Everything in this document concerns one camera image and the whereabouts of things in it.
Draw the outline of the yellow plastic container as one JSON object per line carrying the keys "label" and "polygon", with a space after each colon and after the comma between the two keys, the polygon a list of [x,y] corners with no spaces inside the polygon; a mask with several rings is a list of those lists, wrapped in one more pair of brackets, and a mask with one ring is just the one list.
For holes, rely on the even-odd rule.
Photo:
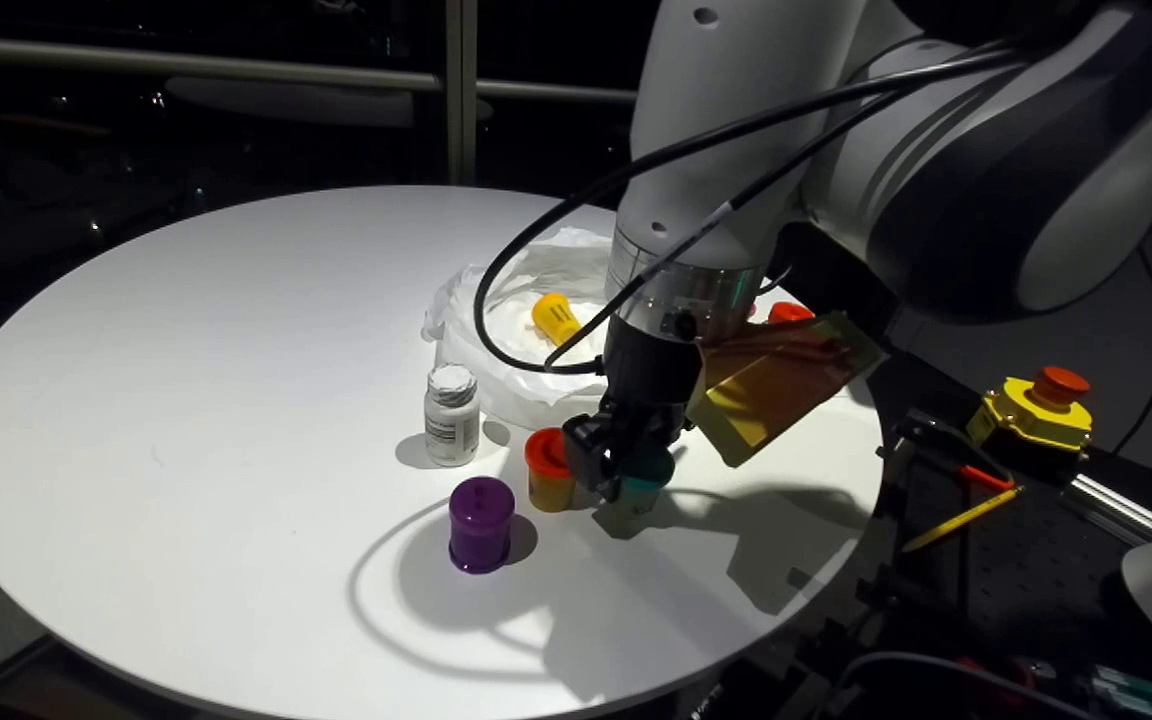
{"label": "yellow plastic container", "polygon": [[562,293],[545,293],[532,305],[531,319],[536,332],[556,348],[570,342],[582,328],[570,301]]}

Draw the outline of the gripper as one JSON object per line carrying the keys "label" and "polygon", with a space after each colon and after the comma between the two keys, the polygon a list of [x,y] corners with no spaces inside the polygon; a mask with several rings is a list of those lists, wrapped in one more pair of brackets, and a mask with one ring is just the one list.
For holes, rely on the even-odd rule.
{"label": "gripper", "polygon": [[621,497],[631,437],[643,437],[649,471],[672,471],[670,447],[689,427],[685,407],[702,374],[702,350],[662,340],[612,316],[602,351],[607,389],[598,414],[563,423],[573,479],[602,501]]}

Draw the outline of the yellow pencil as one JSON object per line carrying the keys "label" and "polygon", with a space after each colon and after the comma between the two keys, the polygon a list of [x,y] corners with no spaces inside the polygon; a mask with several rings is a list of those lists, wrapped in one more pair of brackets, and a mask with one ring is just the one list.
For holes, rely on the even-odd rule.
{"label": "yellow pencil", "polygon": [[904,546],[900,548],[900,553],[916,552],[937,541],[942,541],[942,539],[972,524],[975,520],[980,520],[983,516],[991,514],[991,511],[996,511],[996,509],[1001,509],[1007,503],[1011,503],[1016,498],[1023,495],[1024,492],[1024,486],[1007,488],[1000,495],[988,498],[988,500],[975,505],[965,511],[960,511],[958,515],[952,516],[950,520],[942,521],[941,524],[925,530],[922,535],[911,538],[910,541],[905,541]]}

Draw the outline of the grey metal railing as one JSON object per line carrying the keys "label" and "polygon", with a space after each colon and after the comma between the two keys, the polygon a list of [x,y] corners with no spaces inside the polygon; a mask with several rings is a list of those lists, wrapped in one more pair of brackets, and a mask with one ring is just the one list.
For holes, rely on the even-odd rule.
{"label": "grey metal railing", "polygon": [[0,65],[435,94],[454,184],[476,176],[483,99],[634,104],[630,88],[483,76],[483,1],[0,0]]}

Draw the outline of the yellow emergency stop button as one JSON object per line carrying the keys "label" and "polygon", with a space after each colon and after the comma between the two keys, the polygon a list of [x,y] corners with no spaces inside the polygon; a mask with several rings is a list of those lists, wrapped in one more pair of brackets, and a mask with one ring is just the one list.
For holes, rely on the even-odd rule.
{"label": "yellow emergency stop button", "polygon": [[982,446],[998,433],[1029,445],[1079,454],[1092,439],[1093,418],[1082,400],[1091,382],[1061,366],[1044,366],[1032,379],[1007,377],[984,393],[967,423],[967,437]]}

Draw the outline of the white plastic bag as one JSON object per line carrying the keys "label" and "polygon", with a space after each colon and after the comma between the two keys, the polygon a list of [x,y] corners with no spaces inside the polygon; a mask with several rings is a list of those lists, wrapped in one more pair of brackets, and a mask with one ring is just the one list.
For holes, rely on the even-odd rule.
{"label": "white plastic bag", "polygon": [[[612,241],[594,232],[564,227],[530,243],[495,279],[486,295],[490,336],[518,361],[539,364],[556,348],[535,327],[531,310],[548,293],[570,301],[577,323],[589,323],[605,302],[605,268]],[[594,414],[607,387],[602,376],[522,372],[485,350],[473,327],[472,301],[485,265],[470,264],[435,291],[420,336],[435,346],[435,365],[467,366],[477,381],[484,414],[516,427],[559,427],[579,414]]]}

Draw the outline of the teal plastic container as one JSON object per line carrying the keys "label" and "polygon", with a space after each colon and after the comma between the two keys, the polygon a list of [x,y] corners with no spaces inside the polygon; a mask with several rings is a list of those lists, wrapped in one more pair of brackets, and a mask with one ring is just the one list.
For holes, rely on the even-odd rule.
{"label": "teal plastic container", "polygon": [[675,469],[675,456],[666,447],[644,446],[635,450],[620,465],[617,509],[631,518],[652,511]]}

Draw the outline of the yellow container with red lid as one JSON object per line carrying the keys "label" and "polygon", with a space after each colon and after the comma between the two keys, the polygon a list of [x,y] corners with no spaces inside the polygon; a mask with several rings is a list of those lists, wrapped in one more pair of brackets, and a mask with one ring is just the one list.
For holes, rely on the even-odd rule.
{"label": "yellow container with red lid", "polygon": [[562,429],[535,430],[524,446],[526,497],[536,510],[571,509],[575,479],[564,456]]}

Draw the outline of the purple plastic container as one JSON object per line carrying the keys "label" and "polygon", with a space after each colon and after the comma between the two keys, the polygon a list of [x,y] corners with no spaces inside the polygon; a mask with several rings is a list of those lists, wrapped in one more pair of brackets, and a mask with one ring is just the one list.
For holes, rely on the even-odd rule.
{"label": "purple plastic container", "polygon": [[471,477],[453,488],[448,502],[449,558],[461,571],[495,571],[511,551],[515,497],[503,480]]}

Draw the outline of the white pill bottle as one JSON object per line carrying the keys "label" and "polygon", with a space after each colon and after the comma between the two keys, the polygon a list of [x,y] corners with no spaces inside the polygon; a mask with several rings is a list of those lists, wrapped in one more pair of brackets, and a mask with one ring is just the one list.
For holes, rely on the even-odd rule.
{"label": "white pill bottle", "polygon": [[429,373],[424,438],[435,465],[457,468],[475,458],[482,427],[477,379],[470,369],[447,363]]}

